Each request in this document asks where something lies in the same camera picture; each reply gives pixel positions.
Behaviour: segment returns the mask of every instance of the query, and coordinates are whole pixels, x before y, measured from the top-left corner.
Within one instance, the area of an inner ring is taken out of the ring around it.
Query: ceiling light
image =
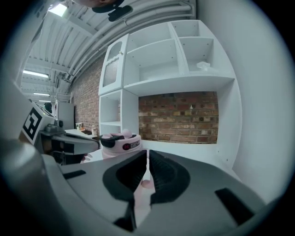
[[[41,96],[50,96],[49,94],[39,94],[39,93],[34,93],[35,95],[41,95]]]
[[[33,71],[26,71],[26,70],[24,70],[24,74],[33,75],[33,76],[40,76],[40,77],[43,77],[43,78],[48,78],[49,77],[47,74],[42,74],[42,73],[33,72]]]
[[[67,7],[62,5],[62,4],[58,4],[55,8],[49,10],[49,12],[52,12],[60,17],[63,16],[64,12],[66,11]]]

